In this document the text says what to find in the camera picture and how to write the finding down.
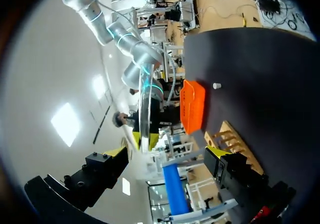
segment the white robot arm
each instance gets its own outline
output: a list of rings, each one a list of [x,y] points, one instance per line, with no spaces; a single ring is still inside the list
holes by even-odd
[[[121,23],[113,22],[106,26],[105,16],[97,0],[63,0],[64,4],[74,9],[91,29],[101,45],[106,45],[112,40],[120,51],[132,58],[132,62],[122,75],[122,81],[132,89],[138,89],[140,69],[146,65],[159,67],[162,56],[150,45],[128,32]],[[152,94],[163,101],[163,89],[159,82],[153,79]]]

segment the orange crate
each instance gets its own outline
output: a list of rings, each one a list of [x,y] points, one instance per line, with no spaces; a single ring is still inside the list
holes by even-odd
[[[184,80],[180,91],[180,119],[185,132],[190,134],[201,128],[206,90],[196,81]]]

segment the black hair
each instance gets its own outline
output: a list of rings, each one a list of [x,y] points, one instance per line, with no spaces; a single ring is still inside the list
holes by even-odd
[[[123,125],[123,122],[119,119],[119,115],[120,115],[120,112],[115,112],[112,117],[112,122],[117,128]]]
[[[134,95],[136,93],[136,91],[134,89],[132,89],[132,88],[129,89],[129,92],[130,92],[131,95]]]

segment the black tabletop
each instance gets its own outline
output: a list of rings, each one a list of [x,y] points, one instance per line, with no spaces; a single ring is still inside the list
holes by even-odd
[[[202,130],[206,145],[227,120],[238,131],[270,184],[297,190],[285,220],[307,202],[319,178],[320,49],[295,34],[265,28],[229,28],[188,35],[185,76],[205,87]],[[213,83],[222,88],[214,90]],[[241,223],[241,211],[232,223]]]

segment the white ceiling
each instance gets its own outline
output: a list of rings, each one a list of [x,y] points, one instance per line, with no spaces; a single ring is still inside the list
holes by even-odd
[[[102,2],[110,4],[111,0]],[[64,175],[80,169],[91,152],[101,153],[120,146],[125,133],[112,124],[112,114],[116,109],[128,111],[128,105],[136,102],[120,79],[130,60],[113,42],[101,47],[82,19],[64,6],[62,0],[43,0],[36,7],[17,35],[7,63],[3,87],[2,126],[7,144],[4,151],[20,185],[37,175],[51,174],[62,180]],[[111,104],[109,91],[98,100],[92,87],[97,75],[104,78],[115,105]],[[70,147],[51,123],[54,114],[66,103],[74,110],[80,125]],[[107,190],[87,213],[109,223],[150,223],[147,188],[135,180],[135,173],[139,172],[138,156],[139,153],[133,155],[122,175],[131,183],[131,196],[122,193],[120,178],[115,188]]]

